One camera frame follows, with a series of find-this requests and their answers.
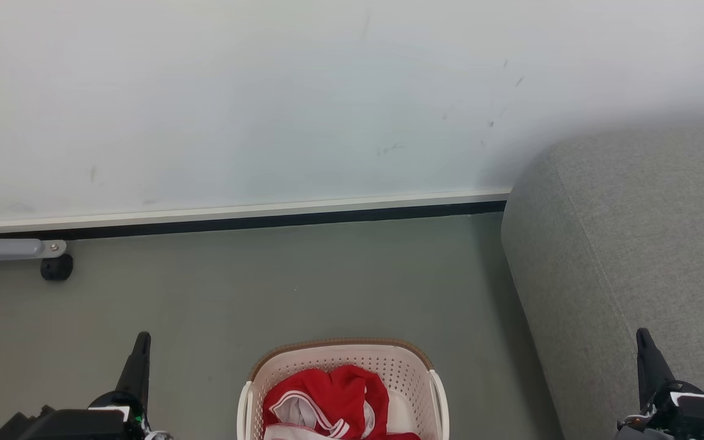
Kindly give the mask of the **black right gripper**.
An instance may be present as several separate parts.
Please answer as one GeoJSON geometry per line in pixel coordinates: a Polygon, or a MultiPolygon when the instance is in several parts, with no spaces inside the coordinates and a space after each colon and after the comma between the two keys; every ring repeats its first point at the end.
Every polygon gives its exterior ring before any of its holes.
{"type": "Polygon", "coordinates": [[[704,439],[704,393],[675,381],[647,328],[635,340],[641,410],[617,422],[615,439],[704,439]]]}

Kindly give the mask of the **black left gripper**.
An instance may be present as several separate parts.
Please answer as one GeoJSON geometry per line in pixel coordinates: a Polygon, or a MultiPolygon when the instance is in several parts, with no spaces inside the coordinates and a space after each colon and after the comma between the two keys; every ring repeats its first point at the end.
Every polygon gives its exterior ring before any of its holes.
{"type": "Polygon", "coordinates": [[[18,412],[0,427],[0,439],[171,439],[147,422],[151,341],[149,332],[137,335],[115,392],[87,409],[43,406],[36,417],[18,412]]]}

